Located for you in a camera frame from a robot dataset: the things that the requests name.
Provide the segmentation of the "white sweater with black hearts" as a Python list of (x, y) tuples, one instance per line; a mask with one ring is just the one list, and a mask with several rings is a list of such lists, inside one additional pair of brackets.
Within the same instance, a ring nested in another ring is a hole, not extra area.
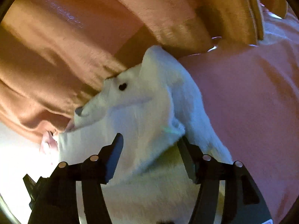
[(177, 141), (186, 136), (202, 152), (232, 163), (215, 133), (189, 72), (159, 46), (142, 62), (104, 81), (102, 91), (74, 113), (59, 135), (59, 159), (79, 163), (117, 133), (124, 146), (115, 174), (103, 187), (113, 223), (187, 223), (199, 186), (188, 178)]

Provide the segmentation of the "pink fleece blanket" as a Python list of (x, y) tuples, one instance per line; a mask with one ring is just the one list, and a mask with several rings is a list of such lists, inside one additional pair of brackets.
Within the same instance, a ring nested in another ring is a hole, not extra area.
[[(292, 10), (263, 15), (266, 35), (257, 46), (220, 39), (215, 50), (177, 61), (198, 86), (232, 162), (265, 163), (258, 182), (279, 190), (283, 176), (298, 184), (298, 18)], [(74, 119), (65, 131), (73, 126)], [(42, 142), (54, 163), (61, 161), (59, 135)]]

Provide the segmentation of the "orange curtain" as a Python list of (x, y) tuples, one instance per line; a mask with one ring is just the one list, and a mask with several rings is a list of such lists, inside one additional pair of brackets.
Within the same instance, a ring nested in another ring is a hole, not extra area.
[(262, 7), (288, 10), (286, 0), (1, 0), (1, 122), (39, 142), (150, 46), (181, 58), (217, 36), (257, 44)]

